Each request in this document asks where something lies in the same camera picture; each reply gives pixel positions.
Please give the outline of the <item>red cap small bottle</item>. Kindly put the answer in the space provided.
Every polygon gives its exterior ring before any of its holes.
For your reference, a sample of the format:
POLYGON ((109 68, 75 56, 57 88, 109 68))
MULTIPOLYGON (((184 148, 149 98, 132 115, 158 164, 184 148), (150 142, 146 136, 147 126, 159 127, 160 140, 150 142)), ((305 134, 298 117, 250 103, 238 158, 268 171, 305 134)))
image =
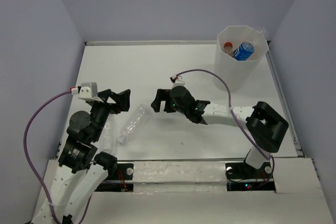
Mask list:
POLYGON ((223 52, 226 53, 227 55, 234 57, 233 54, 233 44, 231 42, 226 42, 223 45, 223 52))

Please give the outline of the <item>blue label water bottle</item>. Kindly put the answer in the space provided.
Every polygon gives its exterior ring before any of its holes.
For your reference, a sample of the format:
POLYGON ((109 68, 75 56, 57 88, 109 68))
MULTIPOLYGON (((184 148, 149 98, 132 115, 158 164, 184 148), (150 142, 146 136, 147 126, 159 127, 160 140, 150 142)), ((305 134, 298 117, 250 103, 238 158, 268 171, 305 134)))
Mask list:
POLYGON ((234 58, 238 61, 247 60, 255 51, 255 47, 250 42, 241 43, 238 48, 233 52, 234 58))

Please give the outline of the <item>clear bottle blue-white cap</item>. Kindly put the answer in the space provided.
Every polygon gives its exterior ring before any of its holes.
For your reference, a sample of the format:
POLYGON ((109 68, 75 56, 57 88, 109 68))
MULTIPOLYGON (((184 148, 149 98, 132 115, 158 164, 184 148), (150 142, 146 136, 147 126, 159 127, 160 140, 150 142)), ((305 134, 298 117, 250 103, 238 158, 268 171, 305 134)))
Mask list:
POLYGON ((257 28, 256 31, 264 37, 267 37, 267 29, 265 27, 257 28))

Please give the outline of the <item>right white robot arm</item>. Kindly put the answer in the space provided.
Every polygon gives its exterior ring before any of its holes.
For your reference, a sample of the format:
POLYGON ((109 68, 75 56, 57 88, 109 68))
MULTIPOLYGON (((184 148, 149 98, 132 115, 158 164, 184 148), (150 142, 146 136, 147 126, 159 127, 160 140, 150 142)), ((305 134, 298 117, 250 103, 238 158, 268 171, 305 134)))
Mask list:
POLYGON ((254 106, 228 107, 211 101, 195 99, 187 88, 158 89, 151 108, 164 112, 178 112, 195 124, 228 125, 239 127, 247 134, 252 147, 239 169, 237 178, 253 178, 264 171, 273 153, 277 153, 287 133, 288 122, 268 103, 259 101, 254 106))

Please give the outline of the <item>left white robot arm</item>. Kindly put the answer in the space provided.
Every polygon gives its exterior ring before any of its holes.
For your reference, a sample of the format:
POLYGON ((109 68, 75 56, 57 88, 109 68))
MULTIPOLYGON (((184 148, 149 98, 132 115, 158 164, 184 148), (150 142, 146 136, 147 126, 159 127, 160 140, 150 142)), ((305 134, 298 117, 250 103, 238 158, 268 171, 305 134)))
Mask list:
POLYGON ((117 158, 106 152, 97 153, 94 143, 99 141, 110 115, 129 110, 130 95, 129 89, 120 93, 110 89, 98 91, 96 83, 83 83, 49 99, 29 119, 24 131, 24 153, 46 195, 32 223, 73 223, 80 211, 87 211, 95 189, 105 179, 115 176, 117 158), (52 185, 47 188, 29 157, 26 137, 38 113, 52 101, 67 94, 84 100, 91 110, 78 111, 70 117, 66 130, 68 137, 59 156, 52 185))

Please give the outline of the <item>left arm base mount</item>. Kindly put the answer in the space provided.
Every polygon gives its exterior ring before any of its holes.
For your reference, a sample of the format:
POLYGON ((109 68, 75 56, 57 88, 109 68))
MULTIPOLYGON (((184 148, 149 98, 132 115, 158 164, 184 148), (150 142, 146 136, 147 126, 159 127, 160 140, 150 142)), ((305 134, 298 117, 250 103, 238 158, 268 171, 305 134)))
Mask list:
POLYGON ((133 163, 119 163, 117 169, 97 187, 95 192, 127 193, 132 192, 133 183, 133 163))

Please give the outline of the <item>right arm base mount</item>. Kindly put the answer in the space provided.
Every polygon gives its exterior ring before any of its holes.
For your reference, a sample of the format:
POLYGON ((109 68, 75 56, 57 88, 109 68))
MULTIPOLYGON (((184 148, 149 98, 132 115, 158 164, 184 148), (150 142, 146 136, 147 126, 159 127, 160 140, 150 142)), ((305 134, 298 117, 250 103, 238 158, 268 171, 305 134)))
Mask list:
POLYGON ((260 169, 244 162, 226 163, 225 176, 227 191, 276 191, 270 162, 264 162, 260 169))

